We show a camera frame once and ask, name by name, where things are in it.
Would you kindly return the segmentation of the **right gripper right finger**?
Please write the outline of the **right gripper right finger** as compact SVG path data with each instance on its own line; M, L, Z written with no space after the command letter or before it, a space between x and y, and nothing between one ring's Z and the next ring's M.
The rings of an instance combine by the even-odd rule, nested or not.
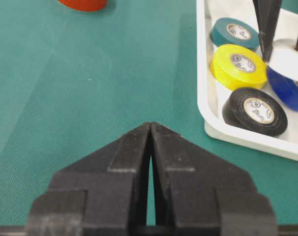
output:
M247 171L156 122L151 135L176 235L277 235L271 203Z

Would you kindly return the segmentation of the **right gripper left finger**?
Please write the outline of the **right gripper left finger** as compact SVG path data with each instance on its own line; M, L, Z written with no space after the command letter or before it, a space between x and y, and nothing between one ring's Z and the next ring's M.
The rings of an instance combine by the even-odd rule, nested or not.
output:
M127 236L146 224L150 123L56 172L29 212L29 236Z

